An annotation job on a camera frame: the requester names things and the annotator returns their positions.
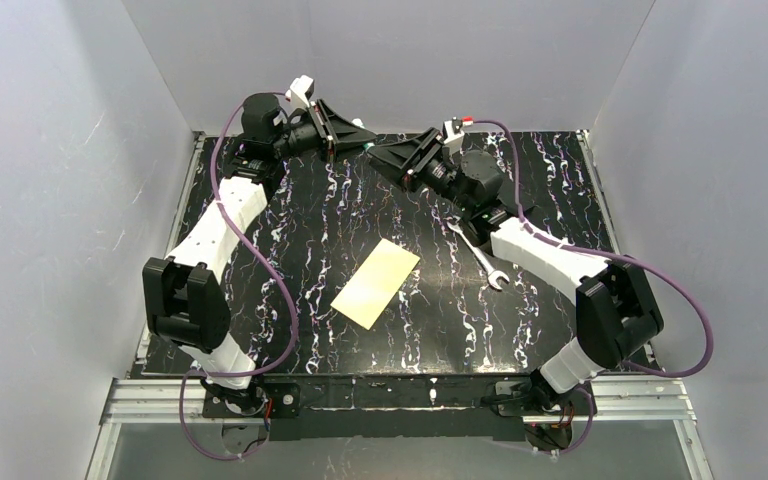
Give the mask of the aluminium front rail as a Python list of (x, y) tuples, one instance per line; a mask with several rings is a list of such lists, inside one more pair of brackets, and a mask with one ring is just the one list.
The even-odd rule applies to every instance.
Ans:
[[(270, 377), (265, 388), (273, 399), (272, 417), (297, 418), (314, 412), (471, 412), (482, 397), (502, 393), (514, 378), (506, 375)], [(696, 413), (684, 384), (647, 375), (599, 377), (587, 388), (598, 420), (693, 420)], [(198, 381), (178, 378), (117, 380), (102, 413), (118, 423), (197, 423), (221, 419), (245, 421)]]

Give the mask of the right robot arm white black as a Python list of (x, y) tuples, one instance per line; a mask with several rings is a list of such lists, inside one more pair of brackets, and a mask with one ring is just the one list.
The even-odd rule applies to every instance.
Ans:
[(604, 252), (577, 252), (523, 223), (515, 204), (518, 188), (491, 154), (470, 150), (453, 163), (443, 134), (434, 128), (367, 153), (371, 166), (401, 190), (426, 186), (451, 201), (469, 246), (529, 271), (573, 303), (574, 338), (530, 373), (518, 397), (556, 401), (619, 366), (663, 330), (644, 269)]

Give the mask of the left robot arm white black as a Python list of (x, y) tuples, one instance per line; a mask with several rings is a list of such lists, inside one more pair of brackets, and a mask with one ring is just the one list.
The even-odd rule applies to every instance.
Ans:
[(212, 202), (165, 257), (147, 260), (142, 281), (148, 330), (189, 355), (210, 384), (242, 392), (255, 376), (279, 366), (293, 347), (287, 345), (277, 359), (259, 367), (233, 338), (221, 286), (232, 254), (244, 245), (292, 306), (283, 279), (245, 231), (280, 187), (287, 159), (316, 151), (326, 161), (342, 160), (369, 147), (376, 135), (322, 100), (303, 99), (286, 112), (272, 92), (247, 97), (230, 117), (243, 127), (233, 142), (239, 149), (233, 170), (220, 175), (219, 154), (228, 133), (222, 129), (209, 166)]

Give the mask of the silver wrench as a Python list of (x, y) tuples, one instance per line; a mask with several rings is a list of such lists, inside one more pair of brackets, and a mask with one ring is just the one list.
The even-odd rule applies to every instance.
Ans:
[(508, 275), (505, 272), (497, 269), (489, 260), (489, 257), (479, 247), (473, 245), (468, 240), (463, 230), (456, 223), (446, 222), (446, 226), (465, 243), (466, 247), (474, 255), (486, 274), (488, 285), (494, 290), (501, 291), (503, 289), (502, 284), (510, 282)]

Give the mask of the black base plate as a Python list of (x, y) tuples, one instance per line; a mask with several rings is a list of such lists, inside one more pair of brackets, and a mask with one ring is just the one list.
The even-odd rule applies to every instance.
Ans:
[(490, 437), (567, 446), (590, 388), (527, 393), (525, 374), (267, 374), (240, 393), (208, 386), (208, 419), (268, 425), (274, 441)]

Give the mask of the cream envelope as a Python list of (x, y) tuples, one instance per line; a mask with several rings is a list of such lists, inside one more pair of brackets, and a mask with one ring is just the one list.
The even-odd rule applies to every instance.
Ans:
[(331, 307), (358, 326), (371, 330), (418, 262), (416, 254), (381, 239)]

